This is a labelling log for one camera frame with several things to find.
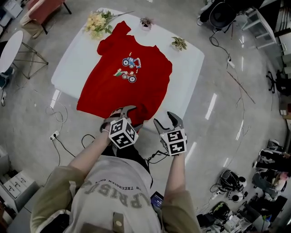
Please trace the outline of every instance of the white round table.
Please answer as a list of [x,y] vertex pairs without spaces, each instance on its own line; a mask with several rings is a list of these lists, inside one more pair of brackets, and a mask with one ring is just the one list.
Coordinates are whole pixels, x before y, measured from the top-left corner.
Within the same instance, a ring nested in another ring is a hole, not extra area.
[[23,40],[23,31],[18,31],[12,35],[2,51],[0,57],[0,72],[4,73],[12,65]]

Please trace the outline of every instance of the black device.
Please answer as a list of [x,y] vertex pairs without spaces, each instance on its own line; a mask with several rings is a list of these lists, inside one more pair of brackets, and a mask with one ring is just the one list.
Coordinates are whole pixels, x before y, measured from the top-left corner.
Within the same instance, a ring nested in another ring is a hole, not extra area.
[[151,204],[157,208],[161,208],[164,196],[157,191],[151,196]]

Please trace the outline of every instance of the gray floor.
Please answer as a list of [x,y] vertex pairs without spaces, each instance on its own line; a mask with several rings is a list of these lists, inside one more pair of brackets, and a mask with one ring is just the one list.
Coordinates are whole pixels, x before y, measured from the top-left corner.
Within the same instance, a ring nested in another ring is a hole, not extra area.
[[[209,42],[211,27],[199,27],[196,24],[199,9],[204,5],[202,0],[153,0],[152,3],[147,0],[67,0],[67,5],[73,14],[67,14],[63,7],[49,21],[48,35],[42,34],[33,40],[25,32],[24,41],[39,51],[50,64],[27,81],[24,85],[26,87],[20,89],[16,83],[23,85],[26,79],[18,72],[8,88],[6,106],[0,110],[0,144],[6,147],[14,168],[26,170],[39,184],[44,184],[58,165],[59,157],[49,136],[59,129],[60,124],[54,116],[45,113],[55,93],[50,79],[90,11],[108,7],[123,12],[134,10],[133,14],[138,17],[154,18],[156,24],[185,38],[205,54],[200,76],[184,117],[188,150],[192,148],[192,153],[187,155],[187,187],[197,212],[209,210],[223,198],[220,196],[209,202],[209,189],[216,182],[224,164],[247,178],[249,186],[246,189],[251,194],[256,192],[250,182],[254,173],[252,162],[269,138],[284,143],[286,126],[279,115],[277,93],[273,96],[268,91],[269,84],[265,77],[268,70],[275,74],[274,66],[264,50],[250,49],[258,42],[249,31],[240,30],[243,17],[241,22],[234,24],[233,33],[230,29],[226,34],[217,33],[216,38],[230,53],[239,81],[255,104],[243,91],[241,95],[238,84],[227,73],[229,71],[236,77],[236,72],[231,67],[226,69],[227,54]],[[9,33],[2,40],[8,39],[18,30],[17,21],[20,18],[21,16],[12,22],[8,28]],[[209,111],[214,94],[217,95],[216,101]],[[77,111],[77,100],[64,93],[59,95],[58,101],[68,110],[68,119],[63,124],[59,139],[76,155],[83,148],[81,138],[87,133],[97,135],[102,119]],[[55,104],[55,111],[61,111],[65,116],[64,108],[58,103]],[[84,143],[88,145],[90,141],[90,138],[86,138]],[[56,146],[60,151],[60,164],[68,164],[72,156],[59,143],[56,142]],[[157,135],[151,135],[145,130],[140,131],[136,147],[143,157],[149,157],[157,149],[162,149]],[[164,192],[170,164],[171,158],[167,158],[151,165],[155,180],[153,191]],[[229,202],[229,205],[237,207],[239,204]]]

